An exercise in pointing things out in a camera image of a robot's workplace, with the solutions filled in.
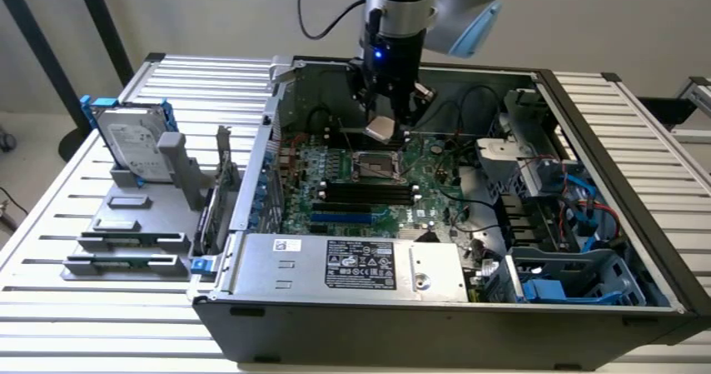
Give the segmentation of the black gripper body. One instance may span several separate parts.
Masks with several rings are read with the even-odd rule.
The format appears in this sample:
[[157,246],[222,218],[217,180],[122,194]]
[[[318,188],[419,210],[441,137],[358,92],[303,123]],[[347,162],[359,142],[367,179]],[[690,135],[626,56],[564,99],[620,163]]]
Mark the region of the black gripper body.
[[371,8],[362,38],[363,57],[350,62],[351,91],[357,99],[410,98],[415,91],[426,29],[407,37],[382,32],[385,10]]

